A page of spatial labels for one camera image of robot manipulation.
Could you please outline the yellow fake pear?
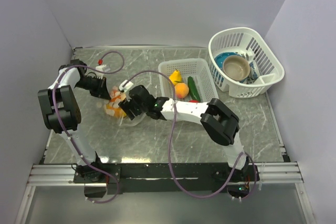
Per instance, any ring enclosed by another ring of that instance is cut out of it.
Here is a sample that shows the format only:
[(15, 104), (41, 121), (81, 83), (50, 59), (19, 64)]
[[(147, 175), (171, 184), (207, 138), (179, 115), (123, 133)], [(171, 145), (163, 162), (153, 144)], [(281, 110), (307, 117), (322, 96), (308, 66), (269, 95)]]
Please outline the yellow fake pear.
[(169, 79), (173, 83), (174, 86), (183, 82), (182, 76), (179, 70), (173, 71), (172, 74), (169, 76)]

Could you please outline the orange fake peach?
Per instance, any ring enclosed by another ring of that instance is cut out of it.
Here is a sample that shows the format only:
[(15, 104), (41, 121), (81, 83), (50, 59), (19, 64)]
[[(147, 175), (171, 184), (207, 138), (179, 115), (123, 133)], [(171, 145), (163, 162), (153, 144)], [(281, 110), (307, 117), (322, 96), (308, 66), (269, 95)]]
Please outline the orange fake peach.
[(175, 95), (178, 99), (184, 99), (189, 93), (189, 87), (187, 84), (181, 82), (175, 85)]

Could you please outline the green fake vegetable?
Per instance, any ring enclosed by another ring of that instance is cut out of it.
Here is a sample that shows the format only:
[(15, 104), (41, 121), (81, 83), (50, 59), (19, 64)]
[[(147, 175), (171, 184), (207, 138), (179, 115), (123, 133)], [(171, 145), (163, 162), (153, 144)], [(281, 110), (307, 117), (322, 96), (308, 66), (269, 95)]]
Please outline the green fake vegetable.
[(191, 98), (193, 100), (198, 100), (199, 102), (201, 102), (201, 97), (198, 93), (195, 81), (191, 76), (189, 76), (187, 79), (187, 85), (189, 87), (189, 95), (191, 96)]

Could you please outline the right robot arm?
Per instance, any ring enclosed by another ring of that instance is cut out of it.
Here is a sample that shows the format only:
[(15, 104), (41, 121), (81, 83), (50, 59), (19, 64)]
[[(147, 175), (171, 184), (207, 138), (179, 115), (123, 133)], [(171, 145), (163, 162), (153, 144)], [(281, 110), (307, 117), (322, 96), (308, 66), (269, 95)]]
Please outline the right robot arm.
[(156, 98), (143, 85), (127, 87), (121, 84), (119, 90), (129, 95), (119, 106), (131, 120), (144, 113), (154, 120), (202, 125), (211, 140), (224, 147), (231, 178), (242, 181), (248, 175), (249, 158), (240, 141), (239, 118), (221, 100), (213, 98), (209, 102), (192, 103)]

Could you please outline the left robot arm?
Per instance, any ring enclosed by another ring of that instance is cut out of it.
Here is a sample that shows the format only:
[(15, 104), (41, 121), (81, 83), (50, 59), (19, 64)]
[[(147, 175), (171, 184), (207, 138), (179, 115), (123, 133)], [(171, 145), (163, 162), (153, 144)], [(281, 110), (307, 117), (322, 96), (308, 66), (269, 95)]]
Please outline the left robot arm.
[(73, 89), (88, 90), (96, 98), (111, 99), (106, 78), (86, 75), (87, 65), (81, 60), (71, 60), (70, 64), (59, 68), (59, 75), (49, 88), (38, 92), (38, 100), (45, 126), (59, 134), (70, 146), (76, 158), (76, 173), (92, 183), (104, 178), (102, 163), (83, 136), (79, 126), (81, 112)]

